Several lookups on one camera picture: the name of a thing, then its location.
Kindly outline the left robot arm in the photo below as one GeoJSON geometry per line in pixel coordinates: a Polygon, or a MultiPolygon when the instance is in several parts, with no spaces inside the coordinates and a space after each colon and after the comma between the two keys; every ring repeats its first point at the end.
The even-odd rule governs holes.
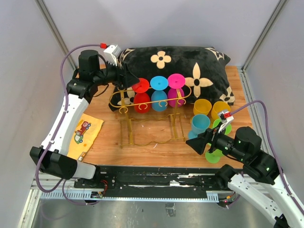
{"type": "Polygon", "coordinates": [[[121,89],[139,83],[126,64],[122,67],[106,65],[100,68],[102,56],[96,50],[84,50],[78,57],[79,76],[74,76],[65,86],[66,93],[60,112],[45,140],[39,147],[32,147],[29,154],[37,171],[65,180],[85,179],[91,188],[98,187],[102,176],[97,166],[68,157],[74,130],[99,86],[112,83],[121,89]]]}

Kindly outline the blue wine glass front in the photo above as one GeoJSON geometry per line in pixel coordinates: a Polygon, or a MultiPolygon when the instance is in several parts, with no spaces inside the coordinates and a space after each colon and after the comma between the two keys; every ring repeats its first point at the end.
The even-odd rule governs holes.
{"type": "Polygon", "coordinates": [[[197,114],[192,118],[190,123],[191,130],[188,133],[188,139],[194,139],[209,128],[210,119],[204,114],[197,114]]]}

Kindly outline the green wine glass back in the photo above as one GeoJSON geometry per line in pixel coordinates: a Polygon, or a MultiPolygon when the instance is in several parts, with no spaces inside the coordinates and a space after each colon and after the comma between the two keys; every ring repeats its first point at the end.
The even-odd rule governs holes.
{"type": "Polygon", "coordinates": [[[215,149],[213,152],[209,152],[209,150],[207,150],[207,152],[205,153],[206,160],[209,163],[213,163],[213,164],[218,163],[220,161],[220,158],[223,156],[224,154],[219,149],[215,149]]]}

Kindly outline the yellow wine glass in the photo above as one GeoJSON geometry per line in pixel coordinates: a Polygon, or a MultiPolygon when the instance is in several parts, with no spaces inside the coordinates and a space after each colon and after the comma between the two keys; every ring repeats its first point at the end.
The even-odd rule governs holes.
{"type": "Polygon", "coordinates": [[[194,103],[193,113],[208,115],[212,109],[212,104],[207,99],[198,99],[194,103]]]}
{"type": "Polygon", "coordinates": [[[211,109],[211,118],[213,120],[218,119],[218,113],[223,110],[228,110],[230,112],[231,108],[227,103],[225,103],[223,101],[217,101],[211,109]]]}

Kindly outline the green wine glass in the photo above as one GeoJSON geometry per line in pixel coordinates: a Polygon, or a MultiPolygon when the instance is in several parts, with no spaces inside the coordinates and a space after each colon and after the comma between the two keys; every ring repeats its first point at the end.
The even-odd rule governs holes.
{"type": "Polygon", "coordinates": [[[219,149],[215,149],[213,152],[209,152],[209,150],[207,150],[207,152],[205,153],[206,160],[209,163],[213,163],[213,164],[218,163],[220,161],[220,158],[223,156],[224,154],[219,149]]]}
{"type": "MultiPolygon", "coordinates": [[[[220,119],[215,120],[215,121],[213,122],[213,128],[217,127],[220,123],[221,123],[221,120],[220,120],[220,119]]],[[[231,126],[231,124],[229,123],[229,124],[226,126],[225,130],[223,130],[222,132],[223,132],[225,135],[228,135],[229,133],[231,133],[231,131],[232,131],[232,126],[231,126]]]]}

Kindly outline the red wine glass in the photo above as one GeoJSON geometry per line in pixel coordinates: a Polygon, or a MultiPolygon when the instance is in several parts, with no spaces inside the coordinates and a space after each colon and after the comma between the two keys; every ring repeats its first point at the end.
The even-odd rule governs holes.
{"type": "Polygon", "coordinates": [[[139,83],[132,86],[132,89],[135,92],[133,103],[135,111],[144,114],[149,112],[151,108],[151,104],[149,103],[151,100],[147,94],[150,84],[147,79],[139,78],[139,80],[139,83]]]}

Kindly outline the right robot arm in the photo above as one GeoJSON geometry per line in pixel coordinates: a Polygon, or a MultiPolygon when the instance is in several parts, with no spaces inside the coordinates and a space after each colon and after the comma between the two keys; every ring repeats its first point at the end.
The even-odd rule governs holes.
{"type": "Polygon", "coordinates": [[[209,143],[225,156],[243,164],[242,171],[259,183],[270,195],[267,197],[254,188],[232,166],[225,164],[215,174],[220,190],[230,189],[259,210],[275,228],[302,228],[304,205],[289,187],[275,157],[261,150],[261,138],[250,127],[238,128],[234,138],[219,128],[208,128],[186,144],[197,154],[203,154],[209,143]]]}

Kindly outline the green wine glass front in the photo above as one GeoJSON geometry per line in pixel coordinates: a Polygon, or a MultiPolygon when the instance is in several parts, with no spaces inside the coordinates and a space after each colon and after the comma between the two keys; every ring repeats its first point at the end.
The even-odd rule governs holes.
{"type": "MultiPolygon", "coordinates": [[[[215,121],[213,122],[213,128],[217,127],[220,123],[221,123],[221,120],[220,120],[220,119],[215,120],[215,121]]],[[[226,126],[225,130],[223,130],[222,132],[223,132],[225,135],[228,135],[229,133],[231,133],[231,131],[232,131],[232,126],[231,126],[231,124],[229,123],[229,124],[226,126]]]]}

